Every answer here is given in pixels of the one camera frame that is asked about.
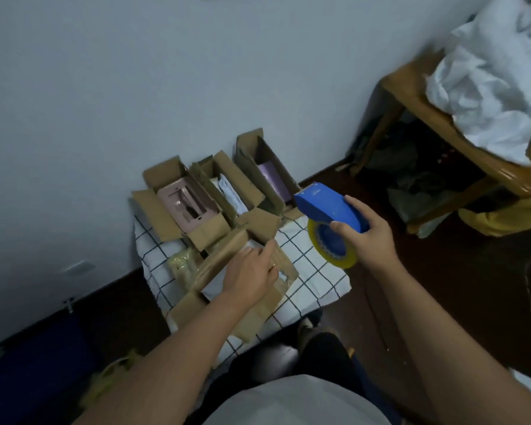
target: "table leg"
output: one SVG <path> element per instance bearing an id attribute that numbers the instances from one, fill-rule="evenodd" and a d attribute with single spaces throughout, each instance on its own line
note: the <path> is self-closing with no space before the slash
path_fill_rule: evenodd
<path id="1" fill-rule="evenodd" d="M 382 119 L 378 123 L 378 126 L 374 130 L 374 134 L 372 134 L 372 137 L 370 137 L 370 140 L 368 141 L 368 144 L 362 153 L 360 162 L 350 167 L 350 175 L 352 177 L 356 176 L 356 174 L 358 174 L 360 170 L 368 163 L 371 156 L 378 148 L 378 144 L 386 136 L 389 127 L 397 122 L 404 111 L 405 106 L 403 106 L 403 104 L 399 103 L 397 100 L 394 100 L 393 106 L 391 106 L 389 110 L 384 113 Z"/>
<path id="2" fill-rule="evenodd" d="M 465 191 L 455 195 L 446 203 L 443 203 L 440 206 L 433 208 L 426 215 L 408 222 L 407 232 L 409 234 L 416 234 L 419 231 L 419 228 L 421 228 L 421 226 L 423 226 L 427 222 L 430 222 L 433 219 L 439 218 L 448 213 L 452 213 L 460 209 L 461 207 L 470 204 L 474 200 L 480 198 L 486 192 L 491 191 L 497 185 L 499 185 L 499 182 L 490 176 L 486 176 L 478 180 L 473 185 L 470 185 Z"/>

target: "white shirt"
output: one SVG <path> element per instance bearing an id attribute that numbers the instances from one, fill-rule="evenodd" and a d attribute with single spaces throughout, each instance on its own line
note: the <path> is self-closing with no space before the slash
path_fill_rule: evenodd
<path id="1" fill-rule="evenodd" d="M 299 375 L 242 391 L 222 404 L 204 425 L 389 425 L 360 395 L 316 377 Z"/>

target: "electrical outlet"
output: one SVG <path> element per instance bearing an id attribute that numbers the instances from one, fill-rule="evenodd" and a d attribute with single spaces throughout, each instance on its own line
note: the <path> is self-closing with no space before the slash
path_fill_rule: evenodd
<path id="1" fill-rule="evenodd" d="M 95 268 L 96 265 L 84 259 L 82 261 L 79 261 L 77 264 L 73 264 L 70 267 L 67 267 L 66 269 L 61 271 L 61 273 L 65 276 L 76 277 L 85 275 L 86 273 L 91 272 Z"/>

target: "forearm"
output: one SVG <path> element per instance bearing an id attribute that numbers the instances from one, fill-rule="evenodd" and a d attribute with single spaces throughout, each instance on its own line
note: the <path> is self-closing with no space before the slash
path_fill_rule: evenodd
<path id="1" fill-rule="evenodd" d="M 518 384 L 397 262 L 376 273 L 425 388 L 445 424 L 531 424 Z"/>
<path id="2" fill-rule="evenodd" d="M 137 364 L 78 425 L 180 425 L 234 326 L 245 310 L 228 294 L 213 300 Z"/>

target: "white checkered cloth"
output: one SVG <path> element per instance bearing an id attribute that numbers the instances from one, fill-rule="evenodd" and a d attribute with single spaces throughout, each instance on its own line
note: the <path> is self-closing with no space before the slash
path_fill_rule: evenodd
<path id="1" fill-rule="evenodd" d="M 265 322 L 258 336 L 249 344 L 229 336 L 220 350 L 217 365 L 237 357 L 284 326 L 299 320 L 318 307 L 325 306 L 350 291 L 350 279 L 340 268 L 326 262 L 312 246 L 307 233 L 308 218 L 303 216 L 280 228 L 275 240 L 299 272 L 283 296 L 276 311 Z M 144 277 L 166 315 L 184 296 L 184 291 L 171 272 L 167 259 L 186 246 L 182 240 L 162 243 L 143 215 L 134 219 L 137 253 L 142 259 Z"/>

